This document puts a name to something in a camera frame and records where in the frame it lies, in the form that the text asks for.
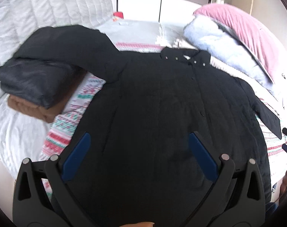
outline folded brown fabric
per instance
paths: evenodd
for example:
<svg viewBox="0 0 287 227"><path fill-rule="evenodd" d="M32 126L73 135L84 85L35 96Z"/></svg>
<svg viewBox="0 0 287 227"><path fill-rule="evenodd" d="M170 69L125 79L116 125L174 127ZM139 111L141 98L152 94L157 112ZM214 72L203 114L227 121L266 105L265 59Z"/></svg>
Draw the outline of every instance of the folded brown fabric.
<svg viewBox="0 0 287 227"><path fill-rule="evenodd" d="M52 106L51 108L44 108L42 106L36 105L20 97L10 95L8 98L8 106L18 112L29 115L31 117L38 118L40 120L46 121L47 123L52 123L56 115L61 114L67 102L77 89L80 82L83 80L86 72L79 74L71 85L69 91L61 98L61 100Z"/></svg>

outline finger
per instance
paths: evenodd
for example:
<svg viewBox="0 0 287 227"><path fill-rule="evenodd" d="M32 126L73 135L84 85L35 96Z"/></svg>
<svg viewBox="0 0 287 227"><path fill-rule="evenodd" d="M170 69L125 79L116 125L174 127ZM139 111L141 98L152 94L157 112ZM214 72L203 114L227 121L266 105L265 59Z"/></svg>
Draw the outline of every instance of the finger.
<svg viewBox="0 0 287 227"><path fill-rule="evenodd" d="M285 190L286 190L286 185L284 185L284 184L282 184L281 186L280 186L280 196L285 192Z"/></svg>
<svg viewBox="0 0 287 227"><path fill-rule="evenodd" d="M153 227L155 223L153 222L140 222L137 224L126 224L126 225L122 225L120 227Z"/></svg>
<svg viewBox="0 0 287 227"><path fill-rule="evenodd" d="M287 176L284 176L282 179L282 183L287 186Z"/></svg>

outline coat sleeve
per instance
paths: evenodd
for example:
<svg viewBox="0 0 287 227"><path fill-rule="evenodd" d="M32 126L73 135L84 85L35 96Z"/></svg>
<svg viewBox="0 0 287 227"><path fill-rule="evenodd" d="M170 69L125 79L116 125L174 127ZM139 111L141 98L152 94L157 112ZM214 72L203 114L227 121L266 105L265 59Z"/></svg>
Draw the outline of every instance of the coat sleeve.
<svg viewBox="0 0 287 227"><path fill-rule="evenodd" d="M40 28L21 45L13 58L79 66L107 83L116 81L126 66L126 59L105 34L79 25Z"/></svg>
<svg viewBox="0 0 287 227"><path fill-rule="evenodd" d="M238 81L246 93L252 109L256 112L261 121L273 134L275 134L279 139L282 139L279 118L269 110L257 96L255 96L252 87L246 81L242 79L238 79Z"/></svg>

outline folded clothes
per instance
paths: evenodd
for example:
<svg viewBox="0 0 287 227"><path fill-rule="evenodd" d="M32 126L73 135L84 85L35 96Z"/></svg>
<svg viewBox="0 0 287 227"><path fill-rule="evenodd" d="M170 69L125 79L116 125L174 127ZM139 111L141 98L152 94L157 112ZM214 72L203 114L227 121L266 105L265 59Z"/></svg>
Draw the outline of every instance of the folded clothes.
<svg viewBox="0 0 287 227"><path fill-rule="evenodd" d="M61 62L9 59L0 67L0 88L49 109L70 90L80 68Z"/></svg>
<svg viewBox="0 0 287 227"><path fill-rule="evenodd" d="M62 113L64 107L73 95L74 91L77 89L79 83L83 80L85 74L85 71L81 71L81 73L78 74L72 81L69 91L61 98L58 103L49 109L29 102L15 95L9 96L8 106L23 114L38 118L40 120L46 121L47 123L52 123L55 116Z"/></svg>

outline metal screw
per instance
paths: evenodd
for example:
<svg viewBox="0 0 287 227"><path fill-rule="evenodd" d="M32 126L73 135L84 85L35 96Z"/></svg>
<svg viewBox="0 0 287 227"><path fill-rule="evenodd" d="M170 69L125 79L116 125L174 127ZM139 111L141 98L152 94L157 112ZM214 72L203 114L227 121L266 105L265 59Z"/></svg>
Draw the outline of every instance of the metal screw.
<svg viewBox="0 0 287 227"><path fill-rule="evenodd" d="M229 159L230 159L230 156L229 156L228 154L222 154L222 155L221 155L221 158L222 158L223 160L229 160Z"/></svg>
<svg viewBox="0 0 287 227"><path fill-rule="evenodd" d="M51 157L50 157L50 160L51 161L56 161L56 160L58 160L58 155L57 154L53 154Z"/></svg>
<svg viewBox="0 0 287 227"><path fill-rule="evenodd" d="M250 162L252 165L256 164L256 160L254 160L254 159L249 159L249 162Z"/></svg>
<svg viewBox="0 0 287 227"><path fill-rule="evenodd" d="M24 164L27 164L27 163L29 163L29 162L30 162L30 159L29 159L29 158L23 159L23 163L24 163Z"/></svg>

